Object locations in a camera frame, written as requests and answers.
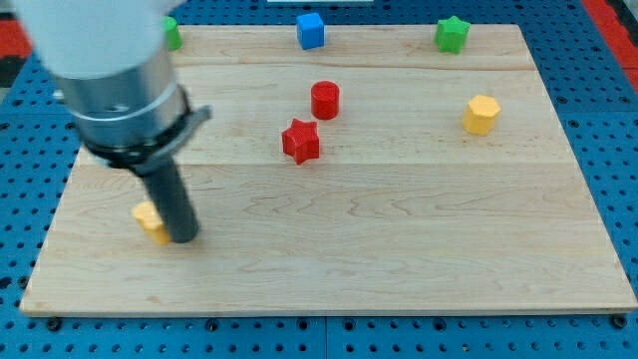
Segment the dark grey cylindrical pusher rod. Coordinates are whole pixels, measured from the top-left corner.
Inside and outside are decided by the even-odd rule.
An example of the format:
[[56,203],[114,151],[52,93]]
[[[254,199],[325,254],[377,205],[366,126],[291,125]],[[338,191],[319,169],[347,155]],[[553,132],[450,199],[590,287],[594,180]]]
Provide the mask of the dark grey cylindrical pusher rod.
[[173,159],[141,175],[146,191],[173,242],[187,243],[199,233],[199,222]]

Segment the green block behind arm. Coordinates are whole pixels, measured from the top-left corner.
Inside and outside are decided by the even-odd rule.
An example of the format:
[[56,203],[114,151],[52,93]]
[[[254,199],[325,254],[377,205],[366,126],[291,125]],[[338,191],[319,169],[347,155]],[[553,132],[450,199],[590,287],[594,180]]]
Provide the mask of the green block behind arm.
[[163,17],[165,32],[165,43],[169,51],[176,51],[181,48],[182,40],[178,29],[178,22],[170,16]]

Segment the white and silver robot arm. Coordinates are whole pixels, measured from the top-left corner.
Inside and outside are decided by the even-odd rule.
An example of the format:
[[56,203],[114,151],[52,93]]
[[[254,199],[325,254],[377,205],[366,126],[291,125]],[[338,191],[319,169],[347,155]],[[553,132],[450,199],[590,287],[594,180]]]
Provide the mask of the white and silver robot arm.
[[169,238],[199,232],[173,160],[212,109],[193,109],[167,48],[175,1],[15,0],[15,12],[85,148],[142,180]]

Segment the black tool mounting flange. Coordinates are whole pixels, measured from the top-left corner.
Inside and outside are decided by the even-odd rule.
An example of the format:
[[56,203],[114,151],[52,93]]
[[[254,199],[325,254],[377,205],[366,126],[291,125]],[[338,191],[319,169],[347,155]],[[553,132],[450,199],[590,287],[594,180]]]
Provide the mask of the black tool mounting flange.
[[87,151],[105,167],[147,173],[171,159],[190,140],[198,127],[211,119],[211,106],[194,110],[184,87],[177,88],[184,112],[159,135],[130,147],[105,147],[87,142]]

